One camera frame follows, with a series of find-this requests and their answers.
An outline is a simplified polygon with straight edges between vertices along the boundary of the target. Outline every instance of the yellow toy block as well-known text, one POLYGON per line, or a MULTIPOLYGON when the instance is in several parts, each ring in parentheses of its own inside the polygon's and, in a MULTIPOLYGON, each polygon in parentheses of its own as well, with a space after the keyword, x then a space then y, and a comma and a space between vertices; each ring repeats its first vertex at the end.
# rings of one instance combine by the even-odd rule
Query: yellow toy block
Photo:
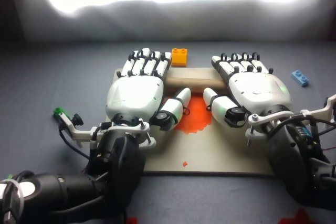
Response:
POLYGON ((187 66, 188 49, 173 48, 172 50, 172 66, 186 67, 187 66))

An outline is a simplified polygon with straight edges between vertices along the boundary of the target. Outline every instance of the blue lego brick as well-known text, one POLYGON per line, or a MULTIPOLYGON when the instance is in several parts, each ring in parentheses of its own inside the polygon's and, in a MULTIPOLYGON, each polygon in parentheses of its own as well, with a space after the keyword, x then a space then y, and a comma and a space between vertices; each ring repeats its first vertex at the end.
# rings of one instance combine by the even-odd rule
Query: blue lego brick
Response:
POLYGON ((299 70, 294 71, 290 76, 296 81, 301 87, 306 87, 309 83, 309 80, 304 76, 299 70))

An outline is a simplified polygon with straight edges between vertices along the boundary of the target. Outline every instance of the wooden cylinder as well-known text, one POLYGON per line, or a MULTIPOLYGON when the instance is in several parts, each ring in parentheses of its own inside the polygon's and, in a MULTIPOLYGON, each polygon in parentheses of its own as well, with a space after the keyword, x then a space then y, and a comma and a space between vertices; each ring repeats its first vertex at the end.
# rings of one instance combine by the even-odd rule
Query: wooden cylinder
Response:
POLYGON ((203 94, 205 88, 211 88, 217 93, 227 94, 226 83, 217 79, 167 77, 164 81, 164 88, 168 94, 175 93, 182 88, 190 88, 192 93, 200 94, 203 94))

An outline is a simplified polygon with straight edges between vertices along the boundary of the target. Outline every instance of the gray wall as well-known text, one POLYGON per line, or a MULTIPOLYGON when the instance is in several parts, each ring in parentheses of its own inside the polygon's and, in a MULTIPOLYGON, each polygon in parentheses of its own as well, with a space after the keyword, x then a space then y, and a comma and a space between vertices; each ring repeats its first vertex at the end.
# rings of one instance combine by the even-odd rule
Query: gray wall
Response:
POLYGON ((76 18, 48 0, 15 0, 29 41, 312 41, 330 35, 336 0, 118 2, 76 18))

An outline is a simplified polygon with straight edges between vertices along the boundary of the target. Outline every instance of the table surface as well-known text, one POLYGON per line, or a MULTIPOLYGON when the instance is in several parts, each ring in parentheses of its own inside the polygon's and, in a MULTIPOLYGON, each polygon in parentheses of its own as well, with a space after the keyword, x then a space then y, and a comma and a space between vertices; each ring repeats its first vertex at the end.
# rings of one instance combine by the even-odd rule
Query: table surface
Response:
MULTIPOLYGON (((30 44, 0 46, 0 177, 24 169, 35 173, 73 174, 86 160, 60 139, 52 110, 62 106, 90 129, 105 118, 107 92, 116 68, 136 49, 188 49, 188 67, 211 67, 211 56, 222 52, 257 51, 289 89, 294 112, 315 110, 336 93, 336 43, 257 44, 175 42, 123 44, 30 44), (300 87, 290 74, 299 69, 310 80, 300 87)), ((321 139, 336 145, 335 134, 321 139)), ((336 162, 336 150, 326 152, 336 162)), ((301 205, 275 178, 232 176, 145 176, 129 206, 140 224, 269 223, 293 218, 301 205)), ((336 213, 305 208, 318 223, 334 223, 336 213)), ((92 220, 88 223, 111 223, 92 220)))

